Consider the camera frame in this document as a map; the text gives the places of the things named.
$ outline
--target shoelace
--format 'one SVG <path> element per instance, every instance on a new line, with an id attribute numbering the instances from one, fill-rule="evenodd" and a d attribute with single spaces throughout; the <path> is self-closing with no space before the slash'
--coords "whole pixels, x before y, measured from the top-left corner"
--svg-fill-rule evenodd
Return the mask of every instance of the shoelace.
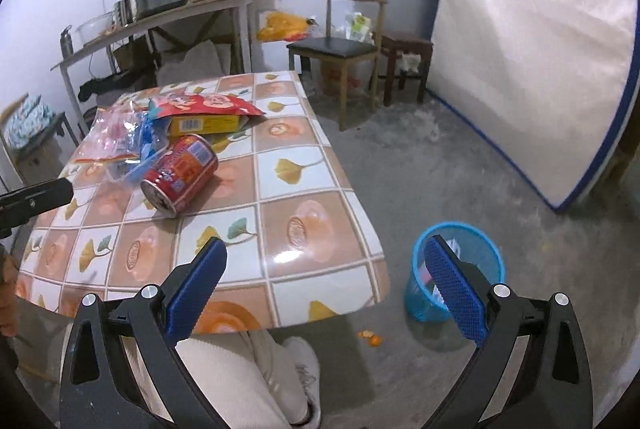
<path id="1" fill-rule="evenodd" d="M 316 377 L 309 374 L 308 367 L 305 364 L 296 364 L 296 371 L 300 377 L 300 383 L 303 387 L 313 384 L 316 381 Z"/>

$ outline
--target checkered tablecloth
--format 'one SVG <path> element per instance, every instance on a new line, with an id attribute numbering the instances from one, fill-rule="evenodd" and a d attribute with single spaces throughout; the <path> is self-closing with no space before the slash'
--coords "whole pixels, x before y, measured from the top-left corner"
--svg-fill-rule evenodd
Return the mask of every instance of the checkered tablecloth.
<path id="1" fill-rule="evenodd" d="M 134 295 L 189 263 L 210 235 L 226 271 L 196 331 L 305 323 L 381 301 L 389 290 L 382 247 L 293 72 L 243 74 L 152 88 L 155 93 L 235 94 L 265 112 L 246 129 L 211 138 L 220 166 L 175 219 L 103 165 L 69 164 L 74 200 L 40 215 L 17 294 L 74 316 L 88 292 Z"/>

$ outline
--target stool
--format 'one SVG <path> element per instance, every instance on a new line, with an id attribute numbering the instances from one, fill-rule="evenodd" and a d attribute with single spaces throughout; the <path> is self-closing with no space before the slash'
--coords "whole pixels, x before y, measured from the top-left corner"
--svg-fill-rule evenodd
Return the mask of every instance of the stool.
<path id="1" fill-rule="evenodd" d="M 385 106 L 391 104 L 391 95 L 396 78 L 396 61 L 402 56 L 402 53 L 420 54 L 420 87 L 417 101 L 418 104 L 422 104 L 424 102 L 424 93 L 427 89 L 427 76 L 429 75 L 431 56 L 433 55 L 433 43 L 428 39 L 421 39 L 411 32 L 383 32 L 380 53 L 388 59 L 386 63 Z M 405 82 L 406 72 L 401 71 L 398 84 L 400 90 L 404 90 Z"/>

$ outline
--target concrete floor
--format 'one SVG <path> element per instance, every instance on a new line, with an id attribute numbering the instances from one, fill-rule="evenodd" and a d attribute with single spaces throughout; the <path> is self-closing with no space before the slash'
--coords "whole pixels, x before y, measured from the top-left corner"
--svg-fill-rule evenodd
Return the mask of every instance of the concrete floor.
<path id="1" fill-rule="evenodd" d="M 276 340 L 306 337 L 322 367 L 323 428 L 419 428 L 456 381 L 474 345 L 452 321 L 420 325 L 404 313 L 402 295 L 412 245 L 434 223 L 466 221 L 486 232 L 506 264 L 507 282 L 519 294 L 548 298 L 556 291 L 572 300 L 586 343 L 600 419 L 622 394 L 640 365 L 640 230 L 622 197 L 593 199 L 558 216 L 494 149 L 435 101 L 412 103 L 415 87 L 372 117 L 350 104 L 359 123 L 338 132 L 335 102 L 314 107 L 385 249 L 392 284 L 380 305 L 348 316 L 273 330 Z M 23 309 L 30 340 L 44 329 L 54 342 L 38 369 L 55 376 L 60 327 L 38 321 L 36 307 Z M 373 330 L 384 338 L 372 348 L 356 335 Z M 499 411 L 519 366 L 518 344 L 487 415 Z M 57 388 L 30 378 L 47 412 L 55 415 Z"/>

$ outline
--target person's hand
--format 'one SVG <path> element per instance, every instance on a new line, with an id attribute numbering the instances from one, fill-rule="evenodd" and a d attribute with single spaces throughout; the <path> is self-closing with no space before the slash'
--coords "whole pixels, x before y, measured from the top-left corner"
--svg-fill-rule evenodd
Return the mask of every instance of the person's hand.
<path id="1" fill-rule="evenodd" d="M 10 255 L 4 258 L 2 269 L 4 282 L 0 284 L 0 332 L 5 337 L 15 337 L 18 334 L 17 300 L 15 298 L 15 282 L 18 279 Z"/>

